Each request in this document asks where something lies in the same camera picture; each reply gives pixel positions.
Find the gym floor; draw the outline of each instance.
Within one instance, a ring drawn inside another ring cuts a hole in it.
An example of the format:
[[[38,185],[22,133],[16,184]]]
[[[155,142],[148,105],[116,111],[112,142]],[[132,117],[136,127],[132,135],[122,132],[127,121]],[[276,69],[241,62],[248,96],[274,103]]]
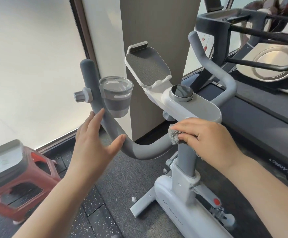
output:
[[[168,126],[167,122],[163,123],[149,136],[141,139],[140,144],[148,144],[157,140],[167,132]],[[100,138],[104,145],[111,142],[103,130],[100,131]],[[248,150],[242,147],[241,150],[246,155],[258,160],[288,185],[284,175]],[[73,144],[49,157],[58,162],[57,170],[61,177],[65,175],[70,164],[72,151]],[[134,160],[120,152],[84,200],[74,220],[69,237],[182,237],[157,203],[152,203],[137,219],[129,210],[132,206],[131,197],[140,198],[154,185],[155,179],[163,174],[163,168],[167,168],[165,161],[173,152],[175,152],[175,148],[165,157],[151,161]],[[198,160],[197,170],[201,173],[203,182],[221,198],[223,207],[235,216],[237,225],[230,231],[234,238],[271,238],[251,205],[233,184],[202,160]],[[17,207],[35,196],[37,192],[37,188],[28,184],[19,185],[13,189],[9,196],[4,198],[4,202]],[[13,236],[19,227],[13,225],[11,220],[0,216],[0,238]]]

